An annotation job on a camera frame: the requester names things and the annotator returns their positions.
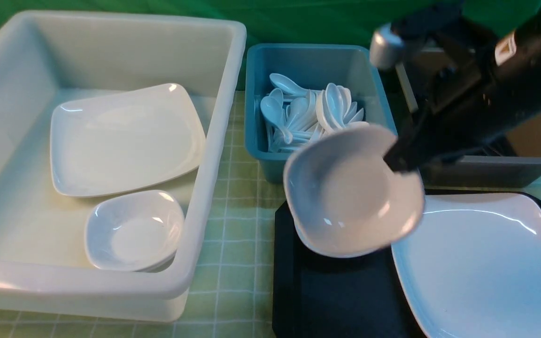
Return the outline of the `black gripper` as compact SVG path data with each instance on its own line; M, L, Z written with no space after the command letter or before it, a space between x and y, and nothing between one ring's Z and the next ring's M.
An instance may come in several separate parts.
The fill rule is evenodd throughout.
M384 155L394 172L412 172L432 162L456 162L492 138L489 67L444 67L425 86L413 124Z

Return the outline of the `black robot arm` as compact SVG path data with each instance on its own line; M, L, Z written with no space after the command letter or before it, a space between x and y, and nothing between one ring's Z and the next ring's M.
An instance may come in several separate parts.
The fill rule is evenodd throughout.
M375 30L370 62L393 68L434 41L455 66L435 72L417 122L384 155L394 172L445 165L541 113L541 9L504 37L441 1Z

